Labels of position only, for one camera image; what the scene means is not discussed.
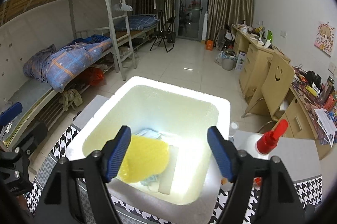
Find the white foam tube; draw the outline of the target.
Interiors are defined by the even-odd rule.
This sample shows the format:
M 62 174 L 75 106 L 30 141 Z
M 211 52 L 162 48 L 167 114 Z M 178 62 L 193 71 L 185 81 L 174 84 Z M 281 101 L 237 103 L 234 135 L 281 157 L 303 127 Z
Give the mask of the white foam tube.
M 165 168 L 164 172 L 160 176 L 160 183 L 158 192 L 169 195 L 171 192 L 171 187 L 173 183 L 175 167 L 177 163 L 177 157 L 175 152 L 170 152 L 170 159 L 168 161 L 168 165 Z

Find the yellow foam fruit net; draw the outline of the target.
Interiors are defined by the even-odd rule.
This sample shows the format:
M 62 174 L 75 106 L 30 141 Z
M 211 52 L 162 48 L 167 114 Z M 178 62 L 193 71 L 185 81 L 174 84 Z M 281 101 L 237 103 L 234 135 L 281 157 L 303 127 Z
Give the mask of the yellow foam fruit net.
M 170 146 L 159 139 L 131 136 L 131 142 L 117 177 L 127 183 L 137 183 L 161 174 L 170 159 Z

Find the red snack packet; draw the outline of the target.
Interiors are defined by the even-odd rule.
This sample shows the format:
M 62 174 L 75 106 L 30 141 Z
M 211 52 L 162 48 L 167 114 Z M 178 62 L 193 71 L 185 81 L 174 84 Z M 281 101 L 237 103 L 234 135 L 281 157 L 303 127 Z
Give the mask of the red snack packet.
M 255 188 L 259 188 L 262 184 L 262 178 L 261 177 L 257 177 L 254 178 L 253 180 L 253 187 Z M 227 178 L 222 178 L 221 179 L 221 185 L 227 188 L 231 188 L 233 186 L 232 182 L 229 182 L 229 180 Z

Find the houndstooth table cloth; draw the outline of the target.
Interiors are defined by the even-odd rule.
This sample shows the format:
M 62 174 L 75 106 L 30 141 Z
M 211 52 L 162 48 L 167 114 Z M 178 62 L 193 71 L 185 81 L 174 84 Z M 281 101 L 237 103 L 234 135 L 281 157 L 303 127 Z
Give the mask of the houndstooth table cloth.
M 323 182 L 318 152 L 311 139 L 281 137 L 270 153 L 285 165 L 303 206 L 322 201 Z M 221 184 L 220 171 L 210 157 L 203 172 L 187 181 L 185 168 L 176 166 L 171 192 L 162 194 L 158 187 L 140 183 L 126 184 L 114 178 L 108 184 L 111 200 L 124 223 L 215 223 L 225 206 L 232 188 Z

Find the white lotion pump bottle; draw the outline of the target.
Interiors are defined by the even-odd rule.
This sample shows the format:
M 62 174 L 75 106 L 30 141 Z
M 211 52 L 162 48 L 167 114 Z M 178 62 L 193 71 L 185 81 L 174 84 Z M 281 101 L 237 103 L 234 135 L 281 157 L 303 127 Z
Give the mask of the white lotion pump bottle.
M 269 160 L 269 153 L 274 150 L 278 144 L 279 138 L 285 133 L 288 128 L 288 123 L 282 119 L 275 130 L 268 131 L 263 135 L 253 134 L 248 137 L 240 147 L 236 147 L 237 152 L 241 151 L 243 154 L 253 157 L 253 162 L 258 163 L 254 169 L 254 178 L 267 176 L 268 163 L 263 161 Z

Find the blue plaid quilt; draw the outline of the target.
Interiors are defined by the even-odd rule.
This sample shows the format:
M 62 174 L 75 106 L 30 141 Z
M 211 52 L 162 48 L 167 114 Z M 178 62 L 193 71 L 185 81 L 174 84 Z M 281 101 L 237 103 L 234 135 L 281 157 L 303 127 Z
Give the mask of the blue plaid quilt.
M 66 85 L 112 47 L 110 37 L 92 35 L 78 38 L 57 50 L 51 45 L 33 55 L 23 66 L 27 77 L 50 84 L 56 92 L 63 92 Z

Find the small clear spray bottle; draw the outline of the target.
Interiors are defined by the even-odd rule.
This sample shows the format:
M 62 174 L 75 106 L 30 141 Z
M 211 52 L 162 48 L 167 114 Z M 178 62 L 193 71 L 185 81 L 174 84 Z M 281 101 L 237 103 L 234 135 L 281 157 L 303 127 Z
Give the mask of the small clear spray bottle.
M 234 136 L 237 130 L 239 129 L 239 125 L 236 122 L 232 122 L 230 124 L 230 129 L 229 129 L 229 140 L 234 143 Z

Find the white styrofoam box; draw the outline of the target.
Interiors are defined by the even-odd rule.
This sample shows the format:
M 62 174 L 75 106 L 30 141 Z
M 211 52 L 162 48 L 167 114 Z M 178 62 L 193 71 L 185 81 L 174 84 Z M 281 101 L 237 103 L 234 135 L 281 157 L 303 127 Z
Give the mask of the white styrofoam box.
M 221 184 L 207 131 L 228 138 L 230 112 L 224 98 L 133 77 L 80 128 L 66 156 L 83 159 L 127 126 L 131 143 L 107 186 L 113 201 L 159 223 L 207 223 Z

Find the white papers on desk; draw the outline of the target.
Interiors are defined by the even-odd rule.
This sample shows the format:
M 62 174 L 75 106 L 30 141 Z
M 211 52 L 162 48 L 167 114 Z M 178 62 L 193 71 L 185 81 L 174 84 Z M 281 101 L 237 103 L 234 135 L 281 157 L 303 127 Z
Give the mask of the white papers on desk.
M 318 124 L 324 131 L 324 134 L 328 139 L 328 143 L 330 144 L 330 146 L 332 146 L 334 144 L 336 133 L 336 125 L 333 119 L 331 118 L 329 112 L 325 109 L 315 109 L 314 111 L 318 117 Z

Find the wooden desk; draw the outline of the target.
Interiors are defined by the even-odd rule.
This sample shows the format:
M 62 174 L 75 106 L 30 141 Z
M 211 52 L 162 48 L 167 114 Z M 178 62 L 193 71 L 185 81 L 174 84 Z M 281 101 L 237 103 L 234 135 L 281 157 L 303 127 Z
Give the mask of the wooden desk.
M 300 71 L 290 65 L 290 59 L 276 48 L 260 45 L 252 34 L 233 25 L 234 51 L 245 55 L 239 85 L 247 101 L 244 116 L 265 115 L 267 125 L 275 126 L 281 119 L 289 127 L 285 137 L 311 139 L 315 142 L 319 159 L 324 159 L 336 147 L 331 144 L 318 123 L 317 109 L 323 107 L 304 82 Z

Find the metal bunk bed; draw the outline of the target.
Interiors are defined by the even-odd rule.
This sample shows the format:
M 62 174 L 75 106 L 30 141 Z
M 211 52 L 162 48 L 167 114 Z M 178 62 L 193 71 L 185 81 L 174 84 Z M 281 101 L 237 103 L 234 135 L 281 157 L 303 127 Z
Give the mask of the metal bunk bed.
M 110 37 L 112 47 L 98 61 L 111 56 L 109 68 L 122 72 L 125 56 L 119 48 L 131 44 L 139 32 L 130 26 L 125 10 L 115 9 L 126 0 L 4 0 L 1 4 L 1 110 L 16 102 L 22 112 L 1 127 L 1 148 L 15 149 L 21 136 L 36 123 L 52 127 L 69 108 L 75 106 L 70 92 L 80 96 L 88 84 L 76 76 L 56 92 L 48 83 L 23 73 L 24 64 L 37 52 L 55 45 L 57 50 L 78 38 L 92 35 Z

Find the orange bag on floor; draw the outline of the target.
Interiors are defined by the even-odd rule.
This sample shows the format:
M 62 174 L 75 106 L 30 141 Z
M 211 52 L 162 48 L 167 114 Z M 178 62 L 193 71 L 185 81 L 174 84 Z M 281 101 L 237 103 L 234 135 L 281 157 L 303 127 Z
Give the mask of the orange bag on floor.
M 214 41 L 213 40 L 207 40 L 205 43 L 206 50 L 212 51 L 214 48 Z

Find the black folding chair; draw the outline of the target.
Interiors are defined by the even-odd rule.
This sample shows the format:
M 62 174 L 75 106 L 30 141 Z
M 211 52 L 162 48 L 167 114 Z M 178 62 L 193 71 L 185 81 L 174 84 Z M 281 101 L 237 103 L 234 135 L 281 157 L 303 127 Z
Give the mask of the black folding chair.
M 164 44 L 167 53 L 174 49 L 177 35 L 176 32 L 173 31 L 174 22 L 175 16 L 166 20 L 161 29 L 153 33 L 155 39 L 151 45 L 150 51 L 153 49 L 154 45 L 160 46 L 161 43 Z

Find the cartoon girl poster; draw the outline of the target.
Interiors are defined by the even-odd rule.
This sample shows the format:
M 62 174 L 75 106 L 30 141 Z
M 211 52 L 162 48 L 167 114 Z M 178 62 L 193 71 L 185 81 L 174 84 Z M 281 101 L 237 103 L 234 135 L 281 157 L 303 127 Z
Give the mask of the cartoon girl poster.
M 323 53 L 332 56 L 336 44 L 336 27 L 330 25 L 329 22 L 319 22 L 317 27 L 314 46 Z

